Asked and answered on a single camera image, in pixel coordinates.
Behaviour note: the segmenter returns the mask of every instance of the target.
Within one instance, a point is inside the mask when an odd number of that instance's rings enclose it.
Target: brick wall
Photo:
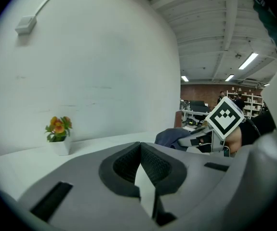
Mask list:
[[[237,85],[181,85],[181,99],[183,100],[202,100],[209,105],[212,109],[217,105],[217,98],[220,95],[220,91],[232,91],[232,87],[235,91],[241,88],[241,92],[247,94],[260,95],[261,89],[254,90],[254,88],[248,88]]]

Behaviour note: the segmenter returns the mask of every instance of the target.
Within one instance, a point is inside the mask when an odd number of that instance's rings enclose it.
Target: blue cloth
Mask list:
[[[154,144],[163,145],[180,151],[186,151],[186,146],[180,146],[178,139],[189,136],[189,132],[183,128],[169,128],[159,133]]]

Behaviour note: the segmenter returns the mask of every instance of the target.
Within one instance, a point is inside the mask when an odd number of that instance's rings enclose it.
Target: ceiling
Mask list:
[[[230,74],[235,75],[230,82],[267,83],[276,73],[275,45],[253,9],[253,0],[148,1],[176,34],[181,75],[188,83],[222,83]],[[259,55],[239,70],[252,52]]]

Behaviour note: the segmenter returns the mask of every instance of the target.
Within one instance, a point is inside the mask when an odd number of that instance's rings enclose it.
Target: white flower pot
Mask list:
[[[49,142],[50,147],[55,151],[59,156],[66,156],[70,154],[71,143],[70,137],[66,136],[66,139],[61,142]]]

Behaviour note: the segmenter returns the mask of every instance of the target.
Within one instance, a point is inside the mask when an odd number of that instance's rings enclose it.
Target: fluorescent light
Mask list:
[[[228,78],[225,81],[229,81],[234,75],[228,76]]]
[[[250,57],[240,66],[239,69],[245,69],[245,67],[249,65],[256,58],[256,56],[258,56],[258,54],[252,53],[252,55],[250,55]]]
[[[187,77],[185,77],[185,76],[181,76],[181,78],[182,78],[185,82],[188,82]]]

